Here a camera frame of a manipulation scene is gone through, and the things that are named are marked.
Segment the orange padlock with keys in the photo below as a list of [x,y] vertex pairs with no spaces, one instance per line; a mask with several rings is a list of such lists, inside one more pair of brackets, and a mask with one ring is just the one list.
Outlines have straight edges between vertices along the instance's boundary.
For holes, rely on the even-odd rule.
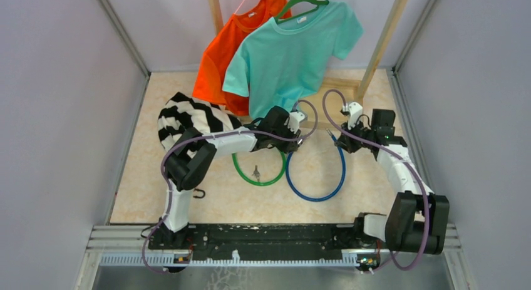
[[206,193],[202,189],[194,189],[193,190],[193,198],[195,199],[203,199],[205,197]]

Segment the green lock keys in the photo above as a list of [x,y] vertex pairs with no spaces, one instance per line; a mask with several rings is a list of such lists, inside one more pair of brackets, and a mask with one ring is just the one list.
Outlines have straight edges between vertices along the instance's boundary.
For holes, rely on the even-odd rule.
[[259,169],[258,169],[258,165],[254,166],[253,177],[256,179],[257,183],[260,182],[260,172],[259,172]]

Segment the green cable lock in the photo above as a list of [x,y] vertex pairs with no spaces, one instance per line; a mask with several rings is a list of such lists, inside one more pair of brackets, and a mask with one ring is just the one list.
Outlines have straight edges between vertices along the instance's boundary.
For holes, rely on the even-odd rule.
[[274,177],[273,179],[271,180],[267,180],[265,182],[262,182],[260,181],[259,183],[256,182],[256,179],[251,179],[250,177],[248,177],[241,169],[240,165],[239,165],[239,161],[238,161],[238,158],[237,158],[237,154],[236,153],[233,153],[231,155],[232,157],[232,162],[233,162],[233,165],[234,165],[234,168],[236,170],[236,172],[239,174],[239,176],[244,180],[246,181],[247,183],[251,184],[251,185],[254,185],[254,186],[257,186],[257,187],[267,187],[267,186],[270,186],[270,185],[273,185],[275,183],[277,183],[285,174],[286,172],[286,166],[287,166],[287,155],[281,151],[279,151],[280,155],[281,155],[281,159],[282,159],[282,167],[281,167],[281,170],[280,172],[277,174],[276,177]]

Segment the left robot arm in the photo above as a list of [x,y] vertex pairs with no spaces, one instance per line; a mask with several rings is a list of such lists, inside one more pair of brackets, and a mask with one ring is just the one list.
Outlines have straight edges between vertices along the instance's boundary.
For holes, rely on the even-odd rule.
[[192,127],[170,147],[160,171],[168,185],[167,206],[155,229],[170,247],[183,247],[188,239],[188,210],[193,190],[202,183],[214,158],[239,152],[276,148],[295,152],[303,140],[303,111],[275,106],[257,124],[242,125],[231,131],[203,134]]

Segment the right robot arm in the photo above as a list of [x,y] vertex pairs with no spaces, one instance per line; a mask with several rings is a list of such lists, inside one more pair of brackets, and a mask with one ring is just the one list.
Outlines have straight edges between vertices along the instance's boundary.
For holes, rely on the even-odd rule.
[[396,113],[376,109],[370,126],[361,119],[359,103],[344,105],[341,113],[348,121],[341,125],[336,145],[348,153],[370,150],[396,192],[389,214],[362,213],[356,219],[355,244],[369,247],[379,239],[395,252],[416,252],[424,244],[426,254],[441,254],[450,202],[444,195],[436,195],[420,177],[405,139],[395,134]]

